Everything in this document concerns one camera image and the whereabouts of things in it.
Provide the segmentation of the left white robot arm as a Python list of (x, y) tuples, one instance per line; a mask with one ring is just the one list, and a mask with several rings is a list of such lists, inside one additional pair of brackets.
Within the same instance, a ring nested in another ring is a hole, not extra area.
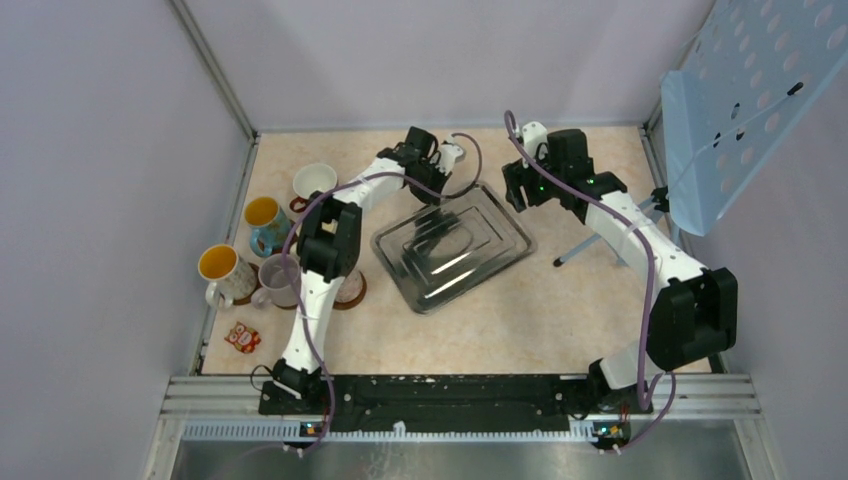
[(442, 199), (464, 157), (454, 140), (439, 142), (430, 132), (411, 127), (403, 141), (378, 152), (354, 179), (311, 194), (296, 247), (300, 293), (295, 321), (268, 382), (292, 410), (308, 413), (319, 404), (323, 343), (336, 297), (359, 260), (364, 215), (404, 188), (423, 203)]

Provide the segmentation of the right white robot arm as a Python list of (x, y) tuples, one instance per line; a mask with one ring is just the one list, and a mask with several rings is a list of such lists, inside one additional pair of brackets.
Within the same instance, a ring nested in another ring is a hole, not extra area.
[(639, 337), (589, 367), (586, 397), (612, 412), (634, 388), (641, 401), (654, 379), (732, 348), (737, 339), (738, 281), (682, 251), (649, 219), (612, 172), (598, 173), (579, 129), (549, 132), (531, 122), (510, 126), (520, 159), (503, 167), (506, 200), (522, 212), (556, 200), (604, 240), (645, 283)]

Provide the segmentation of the red white-inside mug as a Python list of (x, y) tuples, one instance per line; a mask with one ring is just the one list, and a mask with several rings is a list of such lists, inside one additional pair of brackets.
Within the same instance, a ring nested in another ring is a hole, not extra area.
[(302, 167), (295, 173), (292, 180), (295, 197), (289, 203), (290, 210), (294, 213), (303, 212), (314, 192), (325, 192), (337, 185), (337, 173), (330, 165), (312, 163)]

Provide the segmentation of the blue butterfly mug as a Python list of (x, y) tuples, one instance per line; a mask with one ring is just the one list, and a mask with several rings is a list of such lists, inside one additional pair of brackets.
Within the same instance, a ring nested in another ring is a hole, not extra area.
[(266, 258), (282, 251), (292, 222), (274, 198), (252, 200), (245, 207), (244, 218), (251, 229), (249, 246), (255, 255)]

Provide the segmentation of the silver metal tray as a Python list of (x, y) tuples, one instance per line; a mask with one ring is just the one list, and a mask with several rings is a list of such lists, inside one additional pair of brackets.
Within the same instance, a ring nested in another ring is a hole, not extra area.
[(378, 230), (371, 248), (411, 311), (429, 315), (532, 255), (536, 242), (480, 182)]

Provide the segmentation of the lilac ribbed mug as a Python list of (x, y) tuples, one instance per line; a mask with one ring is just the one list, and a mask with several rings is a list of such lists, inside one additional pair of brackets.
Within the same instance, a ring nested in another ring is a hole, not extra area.
[(295, 257), (273, 254), (263, 261), (258, 272), (259, 288), (251, 296), (251, 304), (259, 309), (275, 306), (292, 310), (298, 305), (300, 272)]

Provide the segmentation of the white floral family mug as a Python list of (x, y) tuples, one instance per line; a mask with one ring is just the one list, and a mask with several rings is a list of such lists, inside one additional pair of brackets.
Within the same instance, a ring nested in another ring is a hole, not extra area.
[(197, 270), (207, 282), (205, 300), (216, 311), (249, 303), (260, 286), (254, 265), (230, 245), (218, 244), (206, 249), (198, 260)]

